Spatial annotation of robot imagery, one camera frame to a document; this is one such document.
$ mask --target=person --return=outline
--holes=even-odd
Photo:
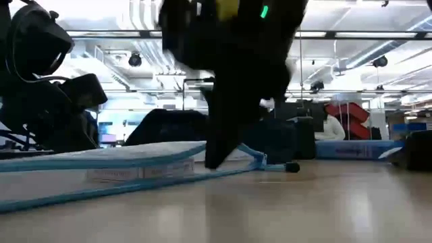
[[[333,140],[342,141],[345,139],[345,131],[341,123],[336,119],[336,117],[329,115],[323,106],[324,112],[326,114],[324,119],[324,131],[315,132],[315,140]]]

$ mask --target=floor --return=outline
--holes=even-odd
[[[304,162],[0,215],[4,242],[431,242],[432,176],[378,163]]]

